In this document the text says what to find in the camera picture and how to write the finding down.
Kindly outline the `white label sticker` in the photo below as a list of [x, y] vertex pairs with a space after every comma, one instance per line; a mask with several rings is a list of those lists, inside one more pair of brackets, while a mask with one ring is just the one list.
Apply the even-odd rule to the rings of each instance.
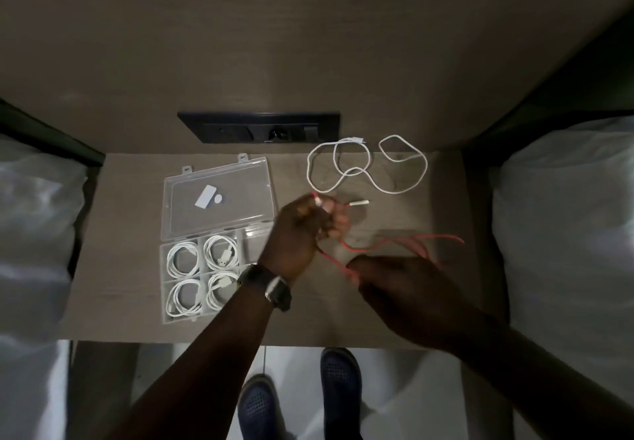
[[206, 185], [199, 197], [196, 199], [194, 205], [200, 209], [206, 209], [210, 204], [220, 204], [223, 202], [223, 196], [218, 193], [218, 188], [211, 185]]

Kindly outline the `clear plastic organizer box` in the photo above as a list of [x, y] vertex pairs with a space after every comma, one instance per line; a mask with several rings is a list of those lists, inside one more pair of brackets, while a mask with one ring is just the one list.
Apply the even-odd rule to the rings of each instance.
[[[220, 204], [194, 203], [206, 185]], [[216, 316], [238, 287], [238, 277], [260, 255], [276, 213], [265, 157], [193, 171], [163, 182], [160, 259], [162, 323]]]

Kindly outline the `dark blue clog shoe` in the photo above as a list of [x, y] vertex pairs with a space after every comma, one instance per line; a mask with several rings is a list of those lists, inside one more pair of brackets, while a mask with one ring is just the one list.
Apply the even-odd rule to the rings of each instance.
[[346, 348], [325, 348], [320, 358], [325, 440], [363, 440], [362, 376]]
[[283, 440], [281, 413], [272, 380], [264, 373], [246, 381], [236, 406], [243, 440]]

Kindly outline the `person's right forearm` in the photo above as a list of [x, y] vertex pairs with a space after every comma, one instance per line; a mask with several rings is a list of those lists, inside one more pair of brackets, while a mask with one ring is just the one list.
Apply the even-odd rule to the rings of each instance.
[[453, 354], [548, 440], [634, 440], [634, 408], [524, 335], [477, 313]]

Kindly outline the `black wall socket panel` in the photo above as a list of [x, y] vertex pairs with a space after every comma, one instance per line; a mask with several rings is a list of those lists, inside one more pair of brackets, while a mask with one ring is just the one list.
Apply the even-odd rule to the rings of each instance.
[[339, 140], [339, 112], [179, 112], [203, 144], [321, 144]]

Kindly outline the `black wristwatch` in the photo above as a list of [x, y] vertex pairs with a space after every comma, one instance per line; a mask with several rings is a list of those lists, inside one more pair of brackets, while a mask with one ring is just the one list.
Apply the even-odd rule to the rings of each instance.
[[287, 282], [268, 268], [250, 264], [238, 277], [238, 285], [252, 286], [261, 291], [265, 299], [276, 309], [287, 312], [292, 302], [292, 294]]

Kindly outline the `person's right hand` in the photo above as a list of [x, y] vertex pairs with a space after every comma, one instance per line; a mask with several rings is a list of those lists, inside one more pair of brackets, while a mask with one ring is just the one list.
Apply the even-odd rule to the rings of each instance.
[[358, 292], [392, 332], [460, 359], [489, 347], [486, 316], [448, 276], [421, 257], [390, 258], [386, 288], [367, 285]]

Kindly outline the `person's left forearm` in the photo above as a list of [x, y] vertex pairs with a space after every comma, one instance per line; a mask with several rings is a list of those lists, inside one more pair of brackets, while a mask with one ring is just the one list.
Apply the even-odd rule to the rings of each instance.
[[273, 309], [262, 286], [242, 284], [106, 440], [225, 440]]

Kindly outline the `person's left hand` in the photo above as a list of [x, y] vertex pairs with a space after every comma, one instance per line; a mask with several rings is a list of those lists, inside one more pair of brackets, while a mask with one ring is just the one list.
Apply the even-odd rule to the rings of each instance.
[[312, 246], [312, 195], [303, 195], [278, 212], [257, 261], [281, 276], [290, 288], [308, 268], [318, 249]]

